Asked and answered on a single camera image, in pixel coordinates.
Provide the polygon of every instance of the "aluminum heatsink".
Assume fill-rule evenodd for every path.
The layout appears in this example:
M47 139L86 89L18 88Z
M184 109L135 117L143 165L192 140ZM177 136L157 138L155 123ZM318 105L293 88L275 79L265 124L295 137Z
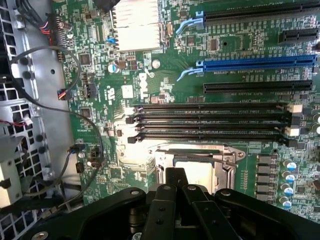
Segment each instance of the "aluminum heatsink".
M160 48L157 0L122 0L112 15L120 52Z

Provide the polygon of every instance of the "mounting hole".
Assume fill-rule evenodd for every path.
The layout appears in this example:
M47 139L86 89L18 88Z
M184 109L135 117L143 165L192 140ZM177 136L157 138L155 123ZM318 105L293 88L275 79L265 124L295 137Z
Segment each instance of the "mounting hole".
M155 223L158 225L162 225L164 224L164 221L162 219L158 219L157 221L155 221Z

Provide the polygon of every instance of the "motherboard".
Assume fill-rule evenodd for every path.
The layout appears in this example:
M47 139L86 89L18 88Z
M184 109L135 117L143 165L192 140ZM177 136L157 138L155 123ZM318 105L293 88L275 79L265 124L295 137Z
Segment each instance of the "motherboard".
M52 0L50 40L81 81L61 101L100 129L105 161L85 204L165 182L232 188L320 222L320 1ZM59 53L65 84L77 65ZM99 164L71 116L81 184Z

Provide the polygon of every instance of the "blue pcie slot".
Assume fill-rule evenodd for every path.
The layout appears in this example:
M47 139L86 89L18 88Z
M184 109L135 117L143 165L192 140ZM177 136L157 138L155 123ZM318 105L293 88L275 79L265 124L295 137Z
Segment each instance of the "blue pcie slot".
M316 62L316 55L197 61L195 63L196 68L184 70L177 79L177 82L185 75L203 74L204 72L314 67Z

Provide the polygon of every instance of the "green circuit board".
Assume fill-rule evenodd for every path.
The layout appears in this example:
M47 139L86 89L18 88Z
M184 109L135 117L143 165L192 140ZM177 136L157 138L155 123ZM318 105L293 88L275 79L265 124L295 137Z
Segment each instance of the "green circuit board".
M78 56L82 64L82 79L72 91L68 101L70 110L91 118L99 127L106 149L106 161L97 178L85 192L85 204L109 196L128 187L148 191L161 184L153 148L166 143L182 143L214 149L210 146L231 146L245 154L237 161L233 188L252 197L257 197L258 159L269 156L272 168L268 184L267 202L279 207L279 198L284 196L281 185L285 183L283 161L292 160L297 168L291 184L294 194L288 197L292 203L289 211L315 222L320 222L320 197L313 181L319 178L319 138L314 131L313 116L320 110L319 75L313 68L293 67L281 69L251 69L205 72L191 74L177 81L181 73L195 67L197 61L233 60L248 58L272 58L285 56L315 55L316 41L279 44L283 30L310 29L319 27L320 14L249 22L235 22L205 26L203 29L186 28L177 35L181 22L194 17L197 11L224 11L275 4L272 0L158 0L160 38L164 41L158 49L119 51L116 19L111 12L97 9L92 0L65 0L52 2L58 23L60 45ZM139 32L147 38L148 31ZM76 65L65 56L62 67L66 85L76 76ZM234 92L204 94L204 83L275 82L312 80L309 91L285 92ZM88 93L88 86L93 92ZM303 105L300 128L304 134L295 138L296 148L277 142L261 141L176 141L144 140L135 144L126 142L134 134L127 126L126 116L134 104L178 103L265 103L285 102ZM251 115L256 111L242 110ZM75 142L84 143L85 151L77 160L83 164L80 173L82 185L90 178L94 167L91 159L97 152L98 141L92 128L77 117L70 116Z

